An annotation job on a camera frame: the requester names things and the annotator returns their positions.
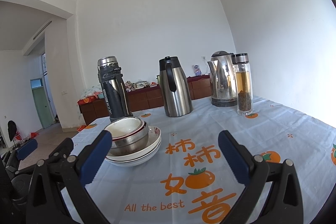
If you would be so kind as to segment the black steel thermos flask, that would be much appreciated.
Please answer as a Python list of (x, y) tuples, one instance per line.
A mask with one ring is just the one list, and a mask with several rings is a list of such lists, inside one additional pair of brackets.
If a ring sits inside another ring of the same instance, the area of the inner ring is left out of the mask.
[(110, 121), (132, 117), (121, 67), (115, 56), (103, 57), (97, 62), (98, 79), (104, 94)]

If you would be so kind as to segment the stainless steel bowl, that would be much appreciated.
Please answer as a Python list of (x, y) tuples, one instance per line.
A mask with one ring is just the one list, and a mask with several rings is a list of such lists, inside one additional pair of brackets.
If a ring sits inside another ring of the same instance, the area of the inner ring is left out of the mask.
[(136, 132), (121, 139), (112, 138), (112, 147), (108, 152), (110, 156), (123, 156), (137, 152), (146, 147), (149, 140), (149, 126), (144, 122)]

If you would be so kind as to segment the red flower white plate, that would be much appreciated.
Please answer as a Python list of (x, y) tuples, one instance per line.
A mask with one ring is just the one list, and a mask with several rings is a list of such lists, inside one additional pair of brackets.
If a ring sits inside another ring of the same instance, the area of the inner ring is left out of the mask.
[(135, 159), (131, 159), (131, 160), (117, 161), (117, 160), (112, 160), (111, 158), (107, 156), (105, 157), (105, 159), (111, 162), (113, 165), (120, 166), (120, 167), (138, 166), (150, 160), (157, 153), (160, 146), (161, 146), (161, 141), (159, 141), (158, 144), (147, 154), (140, 156), (138, 158), (135, 158)]

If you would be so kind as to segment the green door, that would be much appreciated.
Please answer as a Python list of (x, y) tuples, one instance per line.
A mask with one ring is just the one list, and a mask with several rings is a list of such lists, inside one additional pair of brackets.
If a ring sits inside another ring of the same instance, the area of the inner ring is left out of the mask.
[(43, 128), (48, 128), (54, 124), (54, 117), (50, 108), (49, 99), (43, 83), (43, 79), (30, 80), (31, 91), (33, 94), (35, 108), (41, 125)]

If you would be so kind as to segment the white orange print tablecloth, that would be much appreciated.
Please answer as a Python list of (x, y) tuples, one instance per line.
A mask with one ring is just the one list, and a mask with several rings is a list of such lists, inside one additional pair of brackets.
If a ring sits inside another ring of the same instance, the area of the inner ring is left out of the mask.
[(240, 116), (209, 98), (193, 112), (169, 118), (162, 108), (137, 113), (161, 130), (161, 146), (147, 162), (120, 167), (104, 161), (86, 189), (110, 223), (218, 223), (237, 201), (239, 184), (218, 146), (228, 130), (265, 160), (294, 163), (309, 223), (335, 184), (335, 128), (264, 98)]

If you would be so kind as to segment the dark red wooden sideboard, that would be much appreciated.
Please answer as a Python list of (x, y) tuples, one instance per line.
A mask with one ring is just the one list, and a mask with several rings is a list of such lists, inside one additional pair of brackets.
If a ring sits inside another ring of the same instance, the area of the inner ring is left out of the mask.
[[(192, 100), (209, 97), (211, 95), (209, 75), (188, 77), (187, 83)], [(131, 112), (163, 106), (163, 98), (159, 86), (128, 92), (127, 97)], [(85, 100), (80, 100), (78, 105), (86, 125), (89, 125), (97, 118), (109, 116), (104, 99), (88, 99), (86, 102)]]

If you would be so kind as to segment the pink flower white plate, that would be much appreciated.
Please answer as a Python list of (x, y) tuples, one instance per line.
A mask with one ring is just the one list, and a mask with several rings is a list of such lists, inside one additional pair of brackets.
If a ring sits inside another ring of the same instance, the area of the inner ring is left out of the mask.
[(126, 161), (126, 160), (135, 159), (135, 158), (138, 158), (150, 152), (158, 144), (159, 141), (161, 141), (160, 128), (157, 126), (149, 126), (149, 138), (146, 143), (146, 146), (143, 149), (137, 152), (130, 153), (128, 155), (113, 156), (111, 153), (108, 153), (108, 155), (106, 156), (111, 158), (112, 160), (117, 160), (117, 161)]

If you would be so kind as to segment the glass tea bottle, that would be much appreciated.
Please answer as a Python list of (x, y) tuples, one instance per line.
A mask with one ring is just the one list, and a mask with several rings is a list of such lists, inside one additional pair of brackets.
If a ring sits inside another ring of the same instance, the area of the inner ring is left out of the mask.
[(232, 64), (236, 81), (237, 111), (240, 115), (248, 116), (253, 112), (252, 77), (248, 54), (233, 54)]

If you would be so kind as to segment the steel electric kettle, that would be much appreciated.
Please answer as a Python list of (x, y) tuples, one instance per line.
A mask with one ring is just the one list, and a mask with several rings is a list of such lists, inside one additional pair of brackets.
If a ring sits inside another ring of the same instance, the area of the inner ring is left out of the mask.
[(211, 102), (217, 107), (237, 105), (232, 55), (226, 51), (217, 51), (207, 62), (210, 68)]

